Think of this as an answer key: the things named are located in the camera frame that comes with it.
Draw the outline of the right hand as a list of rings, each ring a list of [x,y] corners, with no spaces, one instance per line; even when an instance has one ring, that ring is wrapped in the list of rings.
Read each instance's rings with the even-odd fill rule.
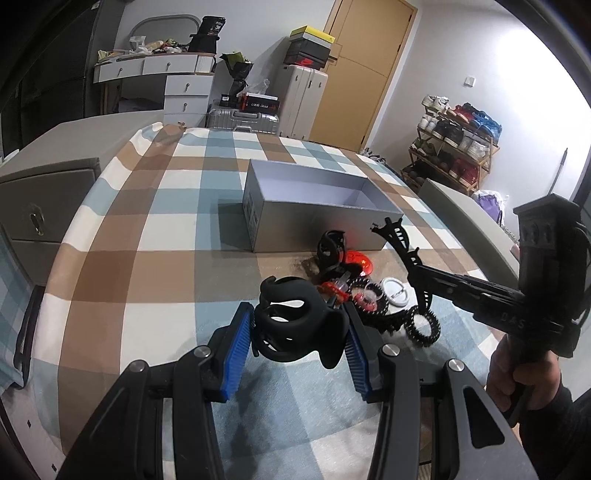
[[[518,384],[533,388],[529,410],[544,408],[554,400],[561,385],[559,357],[548,351],[533,363],[517,365],[513,361],[511,341],[504,336],[491,357],[486,391],[497,407],[506,412]]]

